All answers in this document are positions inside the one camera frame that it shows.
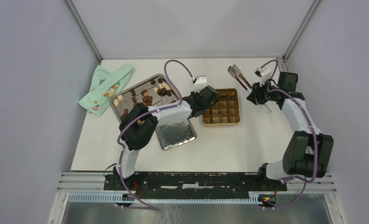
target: gray floor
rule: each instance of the gray floor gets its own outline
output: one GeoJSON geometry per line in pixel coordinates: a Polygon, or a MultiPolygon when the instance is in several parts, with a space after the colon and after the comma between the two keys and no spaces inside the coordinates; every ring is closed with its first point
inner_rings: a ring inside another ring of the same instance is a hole
{"type": "MultiPolygon", "coordinates": [[[[278,196],[278,205],[292,196],[278,196]]],[[[65,224],[330,224],[323,195],[302,196],[293,205],[263,211],[256,205],[155,204],[157,210],[122,210],[108,203],[68,203],[65,224]]]]}

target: wall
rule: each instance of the wall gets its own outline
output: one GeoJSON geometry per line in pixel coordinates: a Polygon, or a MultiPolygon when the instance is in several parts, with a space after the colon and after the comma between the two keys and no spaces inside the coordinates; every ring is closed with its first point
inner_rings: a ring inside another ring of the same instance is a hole
{"type": "Polygon", "coordinates": [[[283,55],[312,0],[73,0],[112,58],[283,55]]]}
{"type": "Polygon", "coordinates": [[[0,224],[46,223],[96,65],[63,0],[0,1],[0,224]]]}
{"type": "Polygon", "coordinates": [[[369,223],[369,0],[323,1],[289,58],[314,121],[334,138],[329,165],[348,223],[369,223]]]}

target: table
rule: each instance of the table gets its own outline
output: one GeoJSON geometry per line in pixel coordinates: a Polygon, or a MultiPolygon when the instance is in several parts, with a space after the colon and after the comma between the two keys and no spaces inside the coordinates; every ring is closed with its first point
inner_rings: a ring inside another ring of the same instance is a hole
{"type": "MultiPolygon", "coordinates": [[[[266,114],[261,106],[246,100],[247,92],[227,72],[236,64],[252,84],[259,78],[257,67],[271,58],[211,58],[180,59],[194,76],[206,75],[208,85],[215,89],[236,88],[239,94],[240,122],[237,126],[204,127],[202,118],[191,122],[197,139],[182,146],[163,151],[156,134],[141,149],[136,162],[137,171],[172,172],[257,172],[265,162],[282,159],[292,137],[289,122],[274,102],[266,114]]],[[[110,71],[127,63],[135,67],[127,87],[133,86],[155,74],[164,73],[167,59],[103,60],[101,65],[110,71]]],[[[192,90],[192,82],[186,70],[177,63],[170,63],[167,72],[182,96],[192,90]]],[[[117,144],[119,121],[109,107],[101,117],[87,113],[71,170],[103,171],[117,162],[120,147],[117,144]]]]}

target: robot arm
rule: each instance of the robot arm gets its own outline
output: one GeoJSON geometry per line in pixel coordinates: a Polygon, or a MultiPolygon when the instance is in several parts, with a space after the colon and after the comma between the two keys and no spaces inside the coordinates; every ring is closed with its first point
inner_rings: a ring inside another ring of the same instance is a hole
{"type": "Polygon", "coordinates": [[[137,104],[121,122],[119,126],[120,131],[123,131],[138,116],[147,112],[152,113],[142,117],[139,122],[132,124],[123,134],[122,140],[125,145],[123,158],[121,163],[117,163],[115,170],[118,170],[121,165],[122,177],[125,179],[132,176],[135,173],[135,163],[139,151],[149,143],[157,126],[198,117],[216,104],[218,98],[218,92],[212,87],[206,86],[199,92],[191,92],[190,96],[183,97],[180,105],[176,102],[150,107],[137,104]]]}
{"type": "Polygon", "coordinates": [[[304,96],[302,93],[295,91],[298,81],[297,74],[281,72],[277,87],[272,87],[266,82],[270,78],[268,74],[266,74],[267,78],[264,78],[260,73],[258,74],[261,77],[261,81],[253,84],[252,92],[247,97],[247,100],[255,105],[263,105],[267,101],[276,102],[290,123],[293,137],[287,146],[283,159],[275,163],[264,164],[258,170],[258,175],[261,178],[266,177],[273,180],[281,180],[293,175],[312,177],[314,151],[318,150],[316,177],[323,177],[326,173],[333,148],[333,138],[330,135],[323,135],[322,131],[312,121],[306,109],[304,96]],[[271,89],[280,89],[288,93],[292,99],[288,98],[282,91],[271,91],[271,89]],[[317,149],[314,149],[313,134],[304,113],[306,113],[316,134],[317,149]]]}

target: white tabletop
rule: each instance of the white tabletop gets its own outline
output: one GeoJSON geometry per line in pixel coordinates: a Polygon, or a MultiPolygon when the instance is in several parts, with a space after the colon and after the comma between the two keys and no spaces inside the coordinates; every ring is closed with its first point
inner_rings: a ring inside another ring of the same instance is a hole
{"type": "MultiPolygon", "coordinates": [[[[141,149],[136,162],[137,171],[188,171],[188,172],[256,172],[265,162],[282,159],[292,137],[285,115],[274,102],[267,104],[273,112],[267,115],[261,106],[246,100],[247,92],[227,72],[236,64],[249,83],[258,82],[254,74],[268,58],[214,58],[181,59],[194,76],[206,75],[208,85],[215,89],[236,88],[239,94],[240,122],[237,126],[204,127],[202,118],[191,122],[197,139],[163,151],[156,134],[141,149]]],[[[155,74],[164,73],[166,59],[103,60],[102,66],[110,71],[127,63],[135,72],[127,87],[155,74]]],[[[188,96],[192,82],[188,73],[177,63],[167,67],[168,75],[182,96],[188,96]]],[[[117,144],[119,122],[109,107],[101,117],[87,113],[78,141],[71,169],[77,171],[103,171],[117,162],[120,147],[117,144]]]]}

